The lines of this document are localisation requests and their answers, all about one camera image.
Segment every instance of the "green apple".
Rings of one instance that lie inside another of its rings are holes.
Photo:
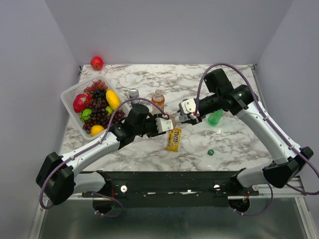
[[[110,106],[106,106],[105,110],[108,112],[107,115],[105,115],[106,117],[111,116],[114,112]]]

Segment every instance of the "yellow mango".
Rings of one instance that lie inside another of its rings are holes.
[[[108,90],[105,96],[112,110],[115,110],[120,105],[120,100],[114,91]]]

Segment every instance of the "grapes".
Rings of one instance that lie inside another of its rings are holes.
[[[91,128],[94,125],[98,124],[106,129],[109,124],[117,123],[125,117],[124,112],[120,110],[115,113],[112,122],[110,122],[111,117],[107,116],[109,112],[105,109],[109,105],[105,99],[107,89],[108,87],[101,79],[84,89],[84,92],[91,95],[93,98],[87,105],[87,108],[92,110],[92,113],[90,114],[91,118],[86,120],[82,127],[87,134],[91,133]]]
[[[107,90],[108,87],[106,86],[105,82],[99,79],[97,82],[94,82],[90,87],[84,89],[84,92],[89,95],[94,95],[96,90]]]
[[[106,90],[104,89],[96,89],[93,93],[93,98],[105,98]]]

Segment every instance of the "white plastic basket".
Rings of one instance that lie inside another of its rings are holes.
[[[66,109],[68,110],[71,119],[74,121],[76,127],[79,129],[82,136],[87,140],[93,140],[93,139],[99,137],[105,131],[103,131],[95,136],[91,136],[90,134],[87,134],[85,132],[85,130],[82,128],[84,123],[80,119],[80,113],[75,113],[73,110],[73,101],[78,94],[81,94],[84,92],[85,88],[87,88],[88,86],[91,86],[93,84],[93,82],[96,82],[98,80],[104,81],[106,86],[108,87],[108,89],[113,90],[116,93],[116,95],[120,99],[120,102],[124,101],[122,95],[119,94],[119,92],[116,90],[116,88],[111,84],[111,82],[104,75],[97,75],[97,76],[92,77],[90,79],[87,79],[85,81],[81,81],[78,84],[70,87],[69,89],[67,89],[66,91],[64,91],[61,94],[61,100],[62,100],[64,106],[66,107]],[[124,104],[121,107],[121,110],[123,110],[123,112],[125,113],[126,116],[128,115],[130,109],[131,108],[128,106],[128,104]]]

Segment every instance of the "white wall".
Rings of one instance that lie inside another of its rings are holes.
[[[46,0],[88,64],[256,63],[292,0]]]
[[[295,141],[310,146],[319,168],[319,1],[294,0],[260,61],[257,76],[270,114]],[[306,166],[305,189],[319,190]],[[307,203],[319,229],[319,196]]]
[[[78,71],[43,0],[1,1],[1,239],[28,238],[39,195],[35,178],[65,130],[59,96]]]

